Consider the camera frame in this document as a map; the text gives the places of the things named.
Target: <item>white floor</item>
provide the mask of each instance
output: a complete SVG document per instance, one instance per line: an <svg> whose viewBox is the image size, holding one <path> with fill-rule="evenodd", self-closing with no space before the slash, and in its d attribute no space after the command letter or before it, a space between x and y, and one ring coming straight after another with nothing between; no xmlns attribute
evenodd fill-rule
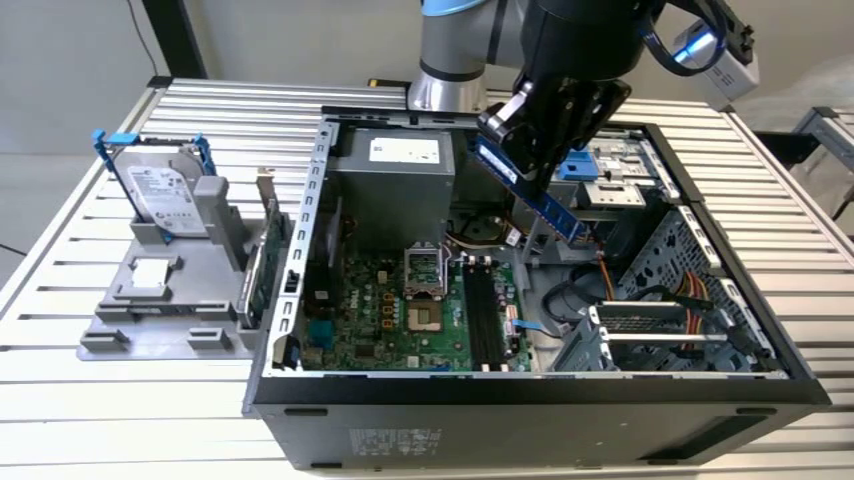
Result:
<svg viewBox="0 0 854 480"><path fill-rule="evenodd" d="M95 153L0 154L0 243L30 251L94 160ZM0 286L23 258L0 249Z"/></svg>

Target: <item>black power cord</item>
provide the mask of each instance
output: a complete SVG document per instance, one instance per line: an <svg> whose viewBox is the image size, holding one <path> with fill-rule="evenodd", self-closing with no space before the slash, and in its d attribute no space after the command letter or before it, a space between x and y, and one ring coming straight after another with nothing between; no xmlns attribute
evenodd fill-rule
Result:
<svg viewBox="0 0 854 480"><path fill-rule="evenodd" d="M134 29L137 30L139 43L142 43L143 49L146 50L146 55L149 55L149 60L151 61L151 69L155 71L155 77L157 77L157 76L161 76L161 72L158 71L158 64L155 63L155 57L151 55L151 50L149 50L149 45L146 44L143 33L139 31L139 23L137 21L137 12L134 11L134 4L131 3L131 0L126 0L126 2L129 4L129 9L131 10L131 20L134 21Z"/></svg>
<svg viewBox="0 0 854 480"><path fill-rule="evenodd" d="M7 250L7 251L13 252L13 253L17 253L17 254L18 254L18 255L21 255L22 257L26 257L26 256L29 255L29 253L27 253L27 252L25 252L23 250L19 250L19 249L18 249L18 248L15 248L15 247L10 247L9 245L6 245L6 244L3 244L3 243L0 243L0 248L2 248L3 250Z"/></svg>

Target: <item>side panel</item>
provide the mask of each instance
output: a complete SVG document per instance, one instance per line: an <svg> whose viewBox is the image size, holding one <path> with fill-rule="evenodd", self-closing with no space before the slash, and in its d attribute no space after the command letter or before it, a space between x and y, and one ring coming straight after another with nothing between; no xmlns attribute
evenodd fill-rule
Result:
<svg viewBox="0 0 854 480"><path fill-rule="evenodd" d="M768 405L728 404L267 405L259 411L298 469L700 464L804 415L792 405L766 417ZM692 456L650 458L668 451Z"/></svg>

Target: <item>gray wall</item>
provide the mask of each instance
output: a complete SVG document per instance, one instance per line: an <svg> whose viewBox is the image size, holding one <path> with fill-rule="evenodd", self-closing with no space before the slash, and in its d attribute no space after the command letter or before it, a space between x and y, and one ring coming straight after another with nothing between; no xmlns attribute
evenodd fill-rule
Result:
<svg viewBox="0 0 854 480"><path fill-rule="evenodd" d="M91 152L93 129L119 126L151 75L125 0L0 1L0 154Z"/></svg>
<svg viewBox="0 0 854 480"><path fill-rule="evenodd" d="M416 0L187 0L210 71L262 82L365 85L370 77L414 78L421 44ZM769 95L854 44L852 0L730 0L758 31L762 87ZM660 31L673 38L692 16L668 7ZM490 69L492 87L516 73ZM636 96L696 99L690 84L645 55L629 75Z"/></svg>

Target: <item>metal frame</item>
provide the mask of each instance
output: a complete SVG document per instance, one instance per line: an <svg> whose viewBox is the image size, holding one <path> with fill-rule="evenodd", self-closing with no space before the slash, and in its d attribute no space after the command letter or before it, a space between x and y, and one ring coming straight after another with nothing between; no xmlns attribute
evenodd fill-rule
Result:
<svg viewBox="0 0 854 480"><path fill-rule="evenodd" d="M854 171L854 133L849 128L852 125L854 125L852 115L844 113L841 116L831 107L816 107L801 120L794 133L812 134L849 170ZM843 204L831 216L835 221L840 220L853 201L854 187L849 189Z"/></svg>

